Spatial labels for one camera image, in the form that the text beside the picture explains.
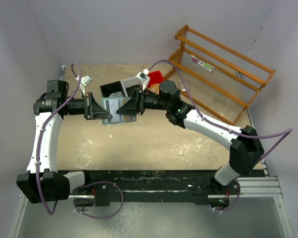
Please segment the green card holder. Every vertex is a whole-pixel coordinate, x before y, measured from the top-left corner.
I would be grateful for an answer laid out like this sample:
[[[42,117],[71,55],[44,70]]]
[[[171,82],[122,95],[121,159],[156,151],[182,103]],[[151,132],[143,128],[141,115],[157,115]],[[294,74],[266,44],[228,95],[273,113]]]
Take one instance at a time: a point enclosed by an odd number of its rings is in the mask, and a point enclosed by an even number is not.
[[[126,116],[117,113],[117,110],[120,109],[129,100],[129,97],[102,98],[102,107],[112,115],[111,119],[103,119],[102,124],[110,125],[137,121],[135,116]]]

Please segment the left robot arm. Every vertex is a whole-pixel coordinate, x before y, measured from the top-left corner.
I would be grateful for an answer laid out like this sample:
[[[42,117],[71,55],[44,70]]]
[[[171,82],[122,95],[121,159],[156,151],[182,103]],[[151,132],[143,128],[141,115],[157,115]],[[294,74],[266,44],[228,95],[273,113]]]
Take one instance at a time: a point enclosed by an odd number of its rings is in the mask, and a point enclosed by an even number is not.
[[[66,115],[82,115],[86,120],[111,119],[92,93],[82,99],[67,97],[69,85],[65,81],[50,80],[47,92],[34,104],[36,132],[29,165],[24,174],[18,175],[16,184],[32,203],[66,200],[76,189],[80,194],[92,190],[92,182],[85,172],[68,172],[57,169],[57,145],[60,128]]]

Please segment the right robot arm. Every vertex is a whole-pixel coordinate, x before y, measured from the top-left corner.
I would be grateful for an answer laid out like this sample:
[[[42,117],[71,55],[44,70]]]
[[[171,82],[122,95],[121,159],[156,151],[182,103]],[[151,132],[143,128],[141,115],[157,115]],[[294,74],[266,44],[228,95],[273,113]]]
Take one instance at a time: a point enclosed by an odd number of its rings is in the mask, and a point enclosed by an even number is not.
[[[173,125],[198,132],[229,151],[229,162],[215,173],[211,189],[222,194],[228,184],[239,176],[248,176],[264,154],[263,146],[251,126],[232,126],[201,113],[180,98],[180,90],[173,81],[164,81],[159,93],[147,93],[136,89],[128,102],[117,110],[124,116],[137,116],[146,109],[165,110],[166,118]]]

